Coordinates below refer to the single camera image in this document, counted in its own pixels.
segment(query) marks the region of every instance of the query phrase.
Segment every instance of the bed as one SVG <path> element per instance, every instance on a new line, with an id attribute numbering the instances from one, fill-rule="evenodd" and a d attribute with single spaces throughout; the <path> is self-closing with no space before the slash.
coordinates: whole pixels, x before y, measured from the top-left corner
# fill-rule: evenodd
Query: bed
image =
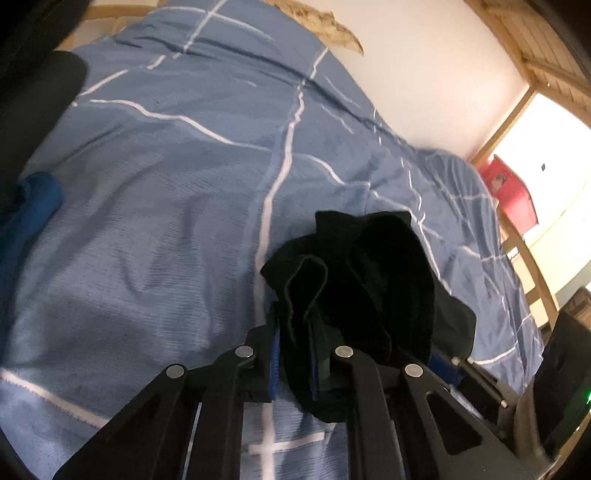
<path id="1" fill-rule="evenodd" d="M 259 269 L 322 209 L 410 212 L 476 313 L 472 358 L 523 392 L 543 344 L 486 187 L 396 136 L 313 34 L 258 0 L 175 0 L 77 53 L 87 84 L 25 172 L 65 197 L 22 269 L 0 381 L 0 425 L 40 479 L 163 367 L 264 322 Z M 242 478 L 347 478 L 344 426 L 286 388 L 247 407 L 242 438 Z"/>

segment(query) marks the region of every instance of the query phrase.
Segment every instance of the wooden ceiling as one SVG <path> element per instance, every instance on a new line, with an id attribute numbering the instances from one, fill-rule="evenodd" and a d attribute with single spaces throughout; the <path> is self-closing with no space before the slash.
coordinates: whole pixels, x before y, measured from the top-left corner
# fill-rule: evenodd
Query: wooden ceiling
<path id="1" fill-rule="evenodd" d="M 591 128 L 591 84 L 548 22 L 525 0 L 464 1 L 490 28 L 521 76 L 530 84 L 529 99 L 533 93 L 542 93 Z M 527 107 L 529 101 L 520 104 Z M 524 109 L 522 105 L 520 111 L 516 109 L 512 113 L 509 126 Z M 500 132 L 498 135 L 499 132 L 496 136 L 502 138 L 504 134 Z M 485 154 L 481 150 L 474 161 L 482 160 Z"/>

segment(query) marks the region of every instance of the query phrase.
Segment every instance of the silver rivet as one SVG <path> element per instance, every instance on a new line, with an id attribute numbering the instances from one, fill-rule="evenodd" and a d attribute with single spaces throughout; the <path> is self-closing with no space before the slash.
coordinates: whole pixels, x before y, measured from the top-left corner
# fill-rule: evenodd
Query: silver rivet
<path id="1" fill-rule="evenodd" d="M 347 345 L 341 345 L 335 348 L 335 353 L 341 358 L 350 358 L 353 356 L 353 349 Z"/>
<path id="2" fill-rule="evenodd" d="M 423 374 L 423 369 L 421 365 L 417 364 L 408 364 L 404 367 L 404 371 L 409 377 L 419 378 Z"/>
<path id="3" fill-rule="evenodd" d="M 169 378 L 180 378 L 184 375 L 184 368 L 181 365 L 170 365 L 166 369 L 166 376 Z"/>
<path id="4" fill-rule="evenodd" d="M 248 345 L 241 345 L 236 350 L 234 350 L 236 356 L 239 356 L 240 358 L 249 358 L 254 352 L 255 351 Z"/>

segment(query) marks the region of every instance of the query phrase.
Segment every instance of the blue duvet cover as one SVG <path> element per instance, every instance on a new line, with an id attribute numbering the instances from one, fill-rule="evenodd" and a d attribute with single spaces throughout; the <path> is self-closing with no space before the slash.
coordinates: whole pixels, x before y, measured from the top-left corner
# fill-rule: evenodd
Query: blue duvet cover
<path id="1" fill-rule="evenodd" d="M 542 344 L 473 168 L 385 125 L 312 34 L 257 0 L 187 0 L 78 49 L 85 90 L 25 173 L 64 203 L 14 300 L 0 425 L 50 479 L 168 364 L 211 363 L 264 322 L 258 274 L 314 213 L 407 210 L 478 317 L 472 357 L 521 392 Z M 348 478 L 346 431 L 247 406 L 242 478 Z"/>

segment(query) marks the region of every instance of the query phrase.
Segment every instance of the black garment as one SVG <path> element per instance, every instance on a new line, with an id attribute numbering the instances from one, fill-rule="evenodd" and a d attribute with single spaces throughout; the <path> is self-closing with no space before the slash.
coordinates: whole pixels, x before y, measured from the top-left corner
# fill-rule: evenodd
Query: black garment
<path id="1" fill-rule="evenodd" d="M 316 316 L 379 364 L 396 366 L 396 347 L 424 364 L 432 345 L 470 355 L 476 316 L 436 279 L 410 222 L 407 212 L 316 212 L 316 233 L 288 241 L 263 266 L 278 296 L 283 364 L 304 408 L 308 323 Z"/>

